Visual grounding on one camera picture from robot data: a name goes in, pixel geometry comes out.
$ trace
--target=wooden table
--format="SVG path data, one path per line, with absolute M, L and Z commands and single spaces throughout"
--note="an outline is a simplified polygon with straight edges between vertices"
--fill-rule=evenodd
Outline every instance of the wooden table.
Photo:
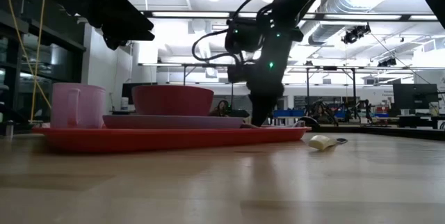
M 445 143 L 328 135 L 349 142 L 97 156 L 3 141 L 1 222 L 445 223 Z

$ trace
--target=table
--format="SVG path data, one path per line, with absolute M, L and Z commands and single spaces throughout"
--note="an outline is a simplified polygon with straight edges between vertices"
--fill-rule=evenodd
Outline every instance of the table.
M 307 141 L 314 134 L 307 134 Z M 2 223 L 445 223 L 445 144 L 303 142 L 112 155 L 0 145 Z

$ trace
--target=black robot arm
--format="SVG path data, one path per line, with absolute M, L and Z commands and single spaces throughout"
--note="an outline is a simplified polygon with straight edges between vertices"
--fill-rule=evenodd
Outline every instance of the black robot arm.
M 262 8 L 255 21 L 234 17 L 228 21 L 225 46 L 231 54 L 256 51 L 261 56 L 254 62 L 242 63 L 228 69 L 231 82 L 247 81 L 252 101 L 252 123 L 262 124 L 283 96 L 282 78 L 293 41 L 301 41 L 296 25 L 315 0 L 274 0 Z M 445 26 L 445 0 L 426 0 L 438 20 Z

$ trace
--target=spotlight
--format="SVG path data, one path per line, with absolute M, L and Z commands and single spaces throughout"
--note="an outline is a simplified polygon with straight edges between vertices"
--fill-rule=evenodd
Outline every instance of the spotlight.
M 388 60 L 388 65 L 392 65 L 392 66 L 397 65 L 396 59 L 395 58 L 390 58 Z
M 352 44 L 358 41 L 360 38 L 363 38 L 364 35 L 371 32 L 371 27 L 369 24 L 366 26 L 354 26 L 353 29 L 349 29 L 346 31 L 344 37 L 342 37 L 341 41 L 345 44 Z

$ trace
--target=cup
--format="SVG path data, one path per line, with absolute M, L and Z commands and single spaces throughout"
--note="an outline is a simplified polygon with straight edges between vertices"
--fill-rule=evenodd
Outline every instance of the cup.
M 55 83 L 51 101 L 51 128 L 102 128 L 105 94 L 105 88 L 98 86 Z
M 137 86 L 131 91 L 140 115 L 208 116 L 213 91 L 192 86 Z

